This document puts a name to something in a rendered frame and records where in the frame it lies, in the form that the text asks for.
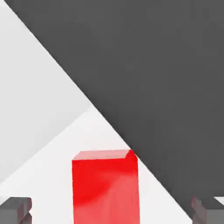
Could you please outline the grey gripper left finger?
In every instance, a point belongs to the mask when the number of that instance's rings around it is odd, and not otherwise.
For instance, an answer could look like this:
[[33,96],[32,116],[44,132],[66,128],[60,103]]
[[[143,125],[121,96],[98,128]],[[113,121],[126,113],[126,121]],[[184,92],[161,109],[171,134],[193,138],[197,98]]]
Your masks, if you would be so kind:
[[9,197],[0,205],[0,224],[32,224],[30,197]]

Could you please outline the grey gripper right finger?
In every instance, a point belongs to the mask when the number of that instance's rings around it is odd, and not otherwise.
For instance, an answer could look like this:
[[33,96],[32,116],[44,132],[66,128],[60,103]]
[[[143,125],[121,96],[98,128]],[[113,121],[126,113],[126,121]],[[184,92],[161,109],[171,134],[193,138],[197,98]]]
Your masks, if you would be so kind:
[[224,205],[216,198],[194,197],[191,206],[194,210],[192,224],[224,224]]

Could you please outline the small red cube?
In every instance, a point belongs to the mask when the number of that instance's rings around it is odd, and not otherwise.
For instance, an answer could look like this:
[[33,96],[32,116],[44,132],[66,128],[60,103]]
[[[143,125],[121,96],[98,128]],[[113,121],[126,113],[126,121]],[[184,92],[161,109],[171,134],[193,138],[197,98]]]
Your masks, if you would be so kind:
[[80,151],[72,160],[73,224],[140,224],[134,151]]

